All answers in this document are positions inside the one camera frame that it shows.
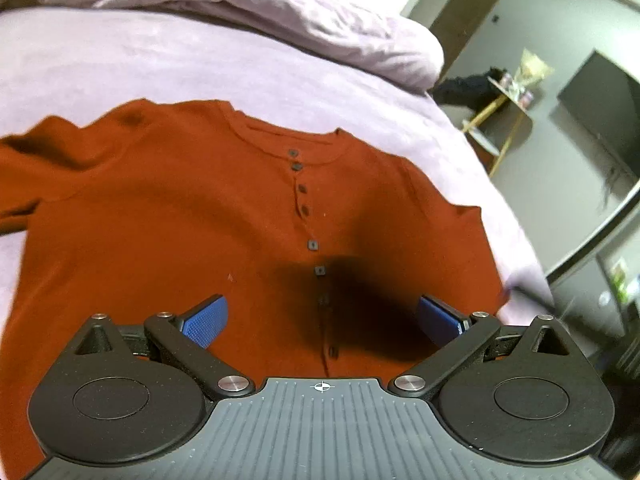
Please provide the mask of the rust red knit cardigan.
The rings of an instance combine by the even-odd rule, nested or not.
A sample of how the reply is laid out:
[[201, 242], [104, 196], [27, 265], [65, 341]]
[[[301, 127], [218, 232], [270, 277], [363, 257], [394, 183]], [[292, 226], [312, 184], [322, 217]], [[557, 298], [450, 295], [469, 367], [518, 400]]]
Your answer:
[[422, 296], [498, 311], [476, 207], [343, 130], [311, 134], [229, 103], [134, 101], [87, 127], [49, 117], [1, 142], [1, 229], [27, 234], [1, 344], [1, 456], [41, 458], [27, 403], [96, 312], [136, 324], [213, 295], [213, 352], [250, 378], [390, 379], [427, 356]]

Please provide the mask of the purple bed sheet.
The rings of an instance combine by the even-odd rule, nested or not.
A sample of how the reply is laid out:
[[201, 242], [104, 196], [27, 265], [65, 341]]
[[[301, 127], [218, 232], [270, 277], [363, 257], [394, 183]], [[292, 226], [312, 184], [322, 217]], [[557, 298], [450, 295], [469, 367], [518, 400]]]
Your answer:
[[[138, 10], [25, 8], [1, 15], [1, 142], [49, 117], [87, 127], [134, 101], [229, 103], [288, 130], [343, 130], [422, 171], [450, 204], [480, 210], [504, 304], [526, 326], [552, 299], [514, 212], [464, 136], [424, 92], [221, 20]], [[27, 234], [1, 229], [1, 331]]]

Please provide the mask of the dark wooden door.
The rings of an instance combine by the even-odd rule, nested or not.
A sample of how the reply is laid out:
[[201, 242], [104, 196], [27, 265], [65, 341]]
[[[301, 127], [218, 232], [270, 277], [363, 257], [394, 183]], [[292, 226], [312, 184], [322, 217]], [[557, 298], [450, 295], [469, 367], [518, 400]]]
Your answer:
[[444, 50], [443, 77], [498, 0], [448, 0], [430, 27]]

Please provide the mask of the pink white cup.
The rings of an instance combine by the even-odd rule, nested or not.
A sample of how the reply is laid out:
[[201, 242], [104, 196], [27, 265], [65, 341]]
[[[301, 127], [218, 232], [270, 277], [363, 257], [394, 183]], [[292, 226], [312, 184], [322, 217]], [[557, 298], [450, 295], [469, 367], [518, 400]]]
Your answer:
[[520, 99], [518, 100], [518, 105], [521, 108], [529, 108], [529, 105], [532, 104], [534, 99], [534, 95], [532, 92], [530, 92], [529, 90], [525, 90], [521, 96]]

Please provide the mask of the purple rolled duvet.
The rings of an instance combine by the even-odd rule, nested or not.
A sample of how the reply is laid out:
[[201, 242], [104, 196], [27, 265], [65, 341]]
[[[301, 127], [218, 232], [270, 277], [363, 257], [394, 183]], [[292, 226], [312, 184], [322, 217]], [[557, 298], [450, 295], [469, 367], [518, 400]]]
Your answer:
[[442, 45], [423, 25], [348, 0], [36, 1], [87, 9], [164, 8], [220, 18], [417, 92], [434, 87], [445, 62]]

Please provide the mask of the white yellow-legged side table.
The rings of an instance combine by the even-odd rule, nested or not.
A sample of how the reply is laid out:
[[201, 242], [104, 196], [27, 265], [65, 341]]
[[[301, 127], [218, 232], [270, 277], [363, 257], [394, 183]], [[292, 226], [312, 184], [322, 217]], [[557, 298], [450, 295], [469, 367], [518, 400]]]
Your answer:
[[498, 90], [498, 96], [484, 110], [462, 122], [462, 133], [492, 178], [530, 117], [528, 108], [518, 105], [521, 94], [528, 89], [518, 86], [509, 72], [499, 81], [489, 82]]

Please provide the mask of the wall mounted black television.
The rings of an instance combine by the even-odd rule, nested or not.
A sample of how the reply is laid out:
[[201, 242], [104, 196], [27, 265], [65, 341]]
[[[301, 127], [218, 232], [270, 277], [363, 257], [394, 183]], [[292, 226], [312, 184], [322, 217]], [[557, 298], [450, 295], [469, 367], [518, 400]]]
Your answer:
[[627, 174], [639, 177], [639, 81], [594, 50], [558, 100]]

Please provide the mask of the black clothes pile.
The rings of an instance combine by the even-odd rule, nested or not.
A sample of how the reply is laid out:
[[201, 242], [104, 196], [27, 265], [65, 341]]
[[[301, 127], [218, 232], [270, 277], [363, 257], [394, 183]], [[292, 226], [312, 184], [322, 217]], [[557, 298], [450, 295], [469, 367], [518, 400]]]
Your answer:
[[438, 105], [463, 106], [480, 112], [498, 96], [498, 90], [489, 81], [499, 81], [505, 73], [504, 68], [491, 67], [484, 74], [444, 79], [431, 91], [431, 96]]

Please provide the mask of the cream wrapped flower bouquet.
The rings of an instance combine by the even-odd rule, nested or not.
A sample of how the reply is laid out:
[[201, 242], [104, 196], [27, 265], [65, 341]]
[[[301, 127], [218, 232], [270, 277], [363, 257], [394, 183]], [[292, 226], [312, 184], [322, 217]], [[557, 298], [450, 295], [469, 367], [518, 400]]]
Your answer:
[[535, 88], [554, 73], [554, 68], [534, 52], [524, 49], [513, 81], [521, 88]]

